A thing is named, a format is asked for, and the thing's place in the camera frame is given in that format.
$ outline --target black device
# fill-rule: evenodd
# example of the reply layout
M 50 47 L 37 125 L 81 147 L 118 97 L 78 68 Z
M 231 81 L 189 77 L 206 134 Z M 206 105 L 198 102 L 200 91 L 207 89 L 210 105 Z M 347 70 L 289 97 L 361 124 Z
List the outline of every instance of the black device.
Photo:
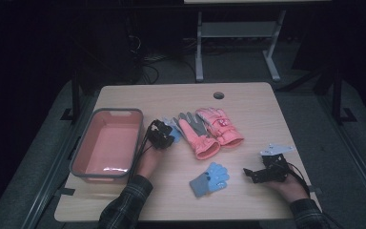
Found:
M 284 155 L 262 156 L 262 159 L 266 169 L 254 172 L 244 168 L 243 171 L 246 176 L 250 177 L 254 183 L 263 183 L 267 181 L 283 182 L 290 170 Z
M 169 135 L 172 127 L 165 125 L 164 122 L 154 120 L 148 128 L 148 140 L 155 149 L 166 149 L 170 147 L 174 141 L 174 136 Z

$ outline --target table leg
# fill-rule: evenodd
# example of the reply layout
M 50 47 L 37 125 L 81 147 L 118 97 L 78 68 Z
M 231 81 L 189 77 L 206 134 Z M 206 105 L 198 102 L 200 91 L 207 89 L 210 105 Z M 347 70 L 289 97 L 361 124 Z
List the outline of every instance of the table leg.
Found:
M 275 63 L 272 59 L 273 52 L 275 50 L 275 44 L 277 43 L 278 36 L 280 35 L 281 27 L 285 17 L 285 10 L 282 10 L 278 16 L 278 20 L 274 27 L 274 32 L 272 36 L 272 44 L 269 49 L 263 51 L 263 57 L 266 61 L 267 67 L 269 68 L 270 75 L 272 76 L 273 81 L 280 81 L 280 75 L 278 74 L 277 68 L 275 67 Z
M 203 60 L 201 58 L 201 11 L 198 13 L 197 23 L 197 53 L 195 54 L 195 82 L 203 82 Z

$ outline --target glove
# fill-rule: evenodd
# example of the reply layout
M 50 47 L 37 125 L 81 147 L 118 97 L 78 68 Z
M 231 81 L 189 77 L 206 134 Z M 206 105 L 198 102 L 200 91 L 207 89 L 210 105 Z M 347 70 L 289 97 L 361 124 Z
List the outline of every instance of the glove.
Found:
M 192 146 L 197 159 L 207 159 L 218 153 L 220 145 L 214 138 L 209 138 L 207 130 L 199 116 L 191 113 L 180 113 L 179 120 L 173 119 L 178 123 L 182 135 Z
M 190 181 L 194 194 L 201 198 L 207 193 L 213 193 L 228 186 L 226 180 L 230 179 L 227 168 L 215 162 L 211 163 L 206 172 Z
M 207 126 L 207 130 L 216 137 L 219 144 L 233 148 L 243 141 L 243 136 L 236 130 L 230 119 L 221 109 L 201 108 L 195 111 Z
M 169 135 L 174 136 L 174 143 L 179 142 L 180 137 L 182 136 L 182 132 L 181 130 L 179 130 L 180 128 L 178 127 L 177 123 L 173 120 L 173 119 L 168 119 L 166 117 L 163 117 L 163 122 L 165 123 L 165 125 L 172 127 L 172 131 Z

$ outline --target person's hand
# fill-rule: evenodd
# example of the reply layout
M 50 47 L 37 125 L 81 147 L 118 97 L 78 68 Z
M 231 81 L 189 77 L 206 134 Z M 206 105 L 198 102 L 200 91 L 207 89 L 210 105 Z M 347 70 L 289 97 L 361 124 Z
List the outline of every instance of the person's hand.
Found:
M 140 158 L 138 167 L 136 169 L 136 173 L 142 177 L 145 177 L 146 179 L 151 177 L 165 151 L 161 149 L 155 149 L 154 147 L 149 147 L 151 147 L 151 143 L 147 143 L 145 146 L 144 149 L 148 150 Z
M 302 185 L 291 174 L 287 175 L 284 182 L 269 181 L 266 182 L 265 185 L 275 189 L 288 203 L 292 203 L 302 198 L 309 198 Z

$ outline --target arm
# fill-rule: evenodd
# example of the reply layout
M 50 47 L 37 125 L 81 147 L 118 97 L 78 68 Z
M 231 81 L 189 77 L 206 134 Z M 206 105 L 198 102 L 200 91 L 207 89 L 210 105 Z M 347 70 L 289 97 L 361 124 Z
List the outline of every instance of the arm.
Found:
M 100 215 L 98 228 L 134 228 L 139 214 L 152 191 L 150 176 L 160 161 L 163 152 L 150 148 L 141 157 L 136 175 Z
M 271 181 L 267 182 L 266 185 L 277 190 L 277 192 L 290 204 L 290 209 L 293 212 L 297 228 L 330 228 L 316 203 L 308 197 L 295 177 L 287 175 L 284 182 Z

